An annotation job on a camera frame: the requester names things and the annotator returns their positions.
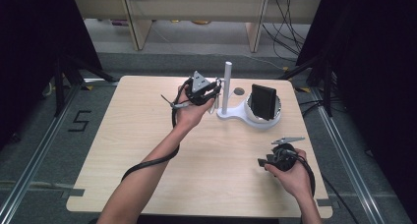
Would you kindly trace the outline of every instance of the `white base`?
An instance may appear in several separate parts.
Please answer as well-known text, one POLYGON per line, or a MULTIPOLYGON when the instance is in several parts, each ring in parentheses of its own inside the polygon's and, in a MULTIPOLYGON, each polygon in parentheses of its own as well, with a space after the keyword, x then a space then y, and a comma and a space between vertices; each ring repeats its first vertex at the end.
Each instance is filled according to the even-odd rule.
POLYGON ((257 129, 270 129, 271 127, 275 126, 278 123, 281 114, 279 113, 273 120, 264 121, 263 123, 255 123, 253 122, 245 112, 245 100, 243 100, 237 107, 235 108, 227 108, 226 114, 221 113, 221 108, 217 109, 217 116, 220 119, 240 119, 246 124, 257 128, 257 129))

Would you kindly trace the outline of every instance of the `wire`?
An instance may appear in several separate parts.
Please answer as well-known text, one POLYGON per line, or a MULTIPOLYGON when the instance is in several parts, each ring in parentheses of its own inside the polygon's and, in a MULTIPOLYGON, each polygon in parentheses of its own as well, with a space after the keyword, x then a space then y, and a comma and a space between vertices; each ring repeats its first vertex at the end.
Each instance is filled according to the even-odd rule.
POLYGON ((313 100, 313 101, 302 102, 302 103, 299 103, 298 105, 304 105, 304 104, 309 104, 309 103, 318 103, 318 102, 320 102, 320 100, 313 100))
POLYGON ((283 24, 286 24, 287 25, 287 27, 288 27, 288 29, 289 29, 289 31, 290 31, 290 33, 291 33, 291 35, 292 35, 292 38, 290 38, 290 37, 288 37, 288 36, 285 36, 285 35, 283 35, 283 34, 281 34, 282 36, 284 36, 285 38, 288 38, 288 39, 291 39, 291 40, 293 40, 294 42, 295 42, 295 45, 297 46, 297 48, 298 48, 298 51, 300 51, 301 50, 301 46, 300 46, 300 43, 301 44, 304 44, 303 42, 300 42, 298 39, 297 39, 297 37, 295 36, 295 35, 298 35, 301 39, 303 39, 303 40, 305 40, 305 38, 303 37, 303 36, 301 36, 295 29, 294 29, 294 27, 292 26, 292 20, 291 20, 291 12, 290 12, 290 5, 291 5, 291 0, 287 0, 287 10, 286 10, 286 12, 285 12, 285 15, 284 15, 284 13, 283 13, 283 11, 282 11, 282 9, 281 9, 281 6, 279 5, 279 2, 278 2, 278 0, 275 0, 275 2, 276 2, 276 5, 277 5, 277 7, 278 7, 278 9, 279 9, 279 12, 281 13, 281 16, 282 16, 282 20, 283 20, 283 22, 282 22, 282 24, 281 24, 281 27, 279 28, 279 30, 281 30, 281 28, 282 28, 282 26, 283 26, 283 24))
POLYGON ((277 52, 276 52, 276 48, 275 48, 275 44, 278 43, 280 44, 282 47, 284 47, 285 49, 289 50, 290 52, 292 52, 295 55, 298 55, 299 53, 297 51, 295 51, 294 49, 292 49, 291 47, 289 47, 287 44, 285 44, 284 42, 280 41, 279 39, 276 38, 276 35, 272 35, 269 30, 265 27, 265 25, 263 25, 264 30, 267 32, 267 34, 269 35, 269 37, 273 40, 273 44, 272 44, 272 48, 273 48, 273 52, 275 53, 276 56, 278 56, 280 59, 286 60, 286 61, 291 61, 291 62, 296 62, 295 60, 291 60, 291 59, 287 59, 284 58, 282 56, 280 56, 277 52))
MULTIPOLYGON (((189 80, 185 81, 185 82, 181 85, 180 89, 178 90, 178 94, 177 94, 177 96, 176 96, 176 98, 175 98, 175 100, 174 100, 173 104, 177 104, 177 103, 178 103, 178 100, 179 100, 179 98, 180 98, 180 96, 181 96, 181 92, 182 92, 182 90, 184 89, 185 85, 186 85, 188 82, 189 82, 189 80)), ((174 127, 176 126, 176 124, 177 124, 177 121, 176 121, 176 115, 177 115, 177 109, 172 108, 171 119, 172 119, 172 127, 173 127, 173 128, 174 128, 174 127)), ((122 181, 123 181, 123 180, 124 180, 124 179, 125 179, 125 178, 129 175, 129 174, 131 174, 131 173, 133 173, 133 172, 135 172, 135 171, 138 171, 138 170, 143 169, 143 168, 146 168, 146 167, 150 167, 150 166, 152 166, 152 165, 156 165, 156 164, 159 164, 159 163, 163 163, 163 162, 166 162, 166 161, 168 161, 168 160, 172 159, 173 157, 175 157, 175 156, 177 155, 177 153, 178 153, 179 149, 180 149, 180 144, 178 144, 178 146, 175 148, 175 150, 174 150, 174 151, 172 151, 170 154, 168 154, 168 155, 166 155, 166 156, 163 156, 163 157, 161 157, 161 158, 156 158, 156 159, 154 159, 154 160, 150 160, 150 161, 146 161, 146 162, 141 162, 141 163, 139 163, 139 164, 137 164, 137 165, 135 165, 135 166, 131 167, 130 169, 128 169, 128 170, 126 171, 125 175, 123 175, 123 177, 122 177, 122 181)))
POLYGON ((334 191, 336 196, 339 198, 341 203, 344 207, 346 207, 346 210, 349 212, 350 216, 352 217, 353 221, 357 224, 359 224, 358 219, 356 219, 356 216, 353 214, 352 210, 350 210, 349 206, 346 204, 346 202, 343 200, 343 198, 340 196, 340 194, 336 191, 334 186, 328 181, 328 179, 325 177, 325 175, 322 174, 323 180, 328 184, 328 186, 334 191))
POLYGON ((317 102, 317 103, 315 103, 314 105, 310 106, 307 110, 305 110, 305 111, 302 113, 303 118, 304 118, 304 117, 306 117, 307 113, 308 113, 308 112, 310 112, 310 111, 312 111, 312 110, 313 110, 316 106, 321 106, 321 105, 322 105, 322 103, 321 103, 321 102, 317 102))
POLYGON ((307 163, 307 160, 303 156, 300 156, 298 154, 297 155, 289 154, 289 155, 297 159, 306 169, 310 178, 310 187, 312 189, 312 195, 314 196, 314 194, 316 193, 316 179, 315 179, 312 168, 310 167, 310 165, 307 163))

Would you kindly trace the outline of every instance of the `wooden table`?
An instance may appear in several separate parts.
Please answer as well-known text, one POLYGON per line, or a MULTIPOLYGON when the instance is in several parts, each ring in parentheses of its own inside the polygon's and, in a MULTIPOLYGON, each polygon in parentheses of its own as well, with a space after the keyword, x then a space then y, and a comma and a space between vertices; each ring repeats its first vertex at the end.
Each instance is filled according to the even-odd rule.
MULTIPOLYGON (((171 108, 160 96, 174 99, 187 78, 136 77, 121 79, 74 186, 82 196, 70 196, 70 211, 100 212, 123 174, 139 163, 172 129, 171 108)), ((309 135, 292 85, 288 81, 232 79, 229 107, 251 92, 252 84, 276 88, 282 109, 279 122, 258 130, 237 119, 221 120, 215 112, 182 141, 144 213, 229 217, 300 217, 296 200, 258 165, 273 140, 305 137, 295 147, 306 150, 316 176, 316 200, 328 200, 309 135)), ((331 206, 319 206, 323 218, 331 206)))

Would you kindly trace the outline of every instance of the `forearm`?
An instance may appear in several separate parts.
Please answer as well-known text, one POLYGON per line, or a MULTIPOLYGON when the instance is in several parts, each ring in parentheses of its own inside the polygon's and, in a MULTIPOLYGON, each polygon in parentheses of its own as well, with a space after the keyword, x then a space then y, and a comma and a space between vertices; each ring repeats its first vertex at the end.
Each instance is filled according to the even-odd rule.
MULTIPOLYGON (((154 160, 172 153, 181 140, 191 131, 177 125, 165 139, 143 160, 154 160)), ((117 187, 105 205, 98 223, 136 223, 149 202, 168 164, 163 162, 137 170, 127 176, 117 187)))
POLYGON ((322 218, 317 210, 316 203, 311 196, 301 196, 297 198, 301 210, 303 224, 321 224, 322 218))

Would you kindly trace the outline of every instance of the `aluminum rail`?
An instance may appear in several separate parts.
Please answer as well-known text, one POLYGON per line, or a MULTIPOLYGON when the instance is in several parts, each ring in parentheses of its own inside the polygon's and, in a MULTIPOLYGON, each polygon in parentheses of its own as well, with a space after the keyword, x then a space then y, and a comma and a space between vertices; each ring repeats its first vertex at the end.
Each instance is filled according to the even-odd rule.
MULTIPOLYGON (((322 100, 319 90, 316 87, 312 88, 312 94, 314 100, 322 100)), ((371 192, 369 191, 365 181, 363 180, 358 168, 356 167, 355 162, 352 159, 352 156, 347 149, 346 144, 341 137, 337 126, 335 125, 333 119, 328 116, 325 108, 323 106, 319 107, 319 112, 322 116, 323 121, 325 122, 328 133, 330 134, 331 140, 333 141, 334 147, 337 150, 337 153, 343 163, 343 166, 347 172, 347 175, 352 182, 352 186, 356 191, 356 194, 359 197, 359 200, 364 207, 364 210, 368 216, 368 219, 371 223, 386 223, 380 209, 378 208, 377 203, 372 197, 371 192)))
POLYGON ((23 174, 19 178, 18 182, 16 182, 15 186, 13 187, 12 191, 9 193, 6 200, 3 202, 1 209, 0 209, 0 221, 1 223, 10 223, 15 214, 16 210, 19 207, 22 199, 25 196, 28 187, 30 186, 30 182, 36 171, 40 167, 40 164, 43 161, 43 158, 47 154, 50 145, 52 144, 55 136, 57 135, 62 122, 67 115, 68 109, 71 106, 71 103, 77 93, 80 91, 79 85, 72 85, 67 97, 66 97, 66 104, 64 108, 61 110, 61 113, 58 114, 56 117, 53 118, 48 130, 46 131, 45 135, 42 138, 39 146, 37 147, 36 151, 34 152, 33 156, 30 159, 26 169, 24 170, 23 174))

